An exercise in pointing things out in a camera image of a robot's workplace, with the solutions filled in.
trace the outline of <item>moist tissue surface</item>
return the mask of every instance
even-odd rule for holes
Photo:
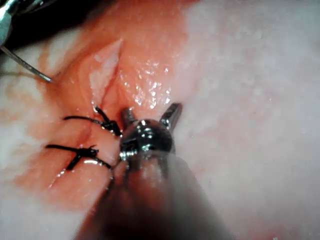
[[[320,3],[116,1],[84,25],[16,51],[0,75],[2,239],[70,240],[110,173],[46,144],[95,145],[117,163],[119,139],[69,115],[113,120],[133,107],[159,119],[184,106],[177,155],[239,240],[320,239]]]

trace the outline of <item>surgical needle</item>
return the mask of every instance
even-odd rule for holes
[[[12,17],[17,12],[18,5],[18,0],[7,0],[7,2],[0,8],[0,49],[11,59],[13,59],[15,62],[17,62],[19,65],[21,65],[31,73],[42,78],[46,82],[51,82],[52,79],[50,77],[35,69],[33,66],[22,60],[20,57],[15,55],[12,51],[4,46],[4,43],[7,41],[11,33]]]

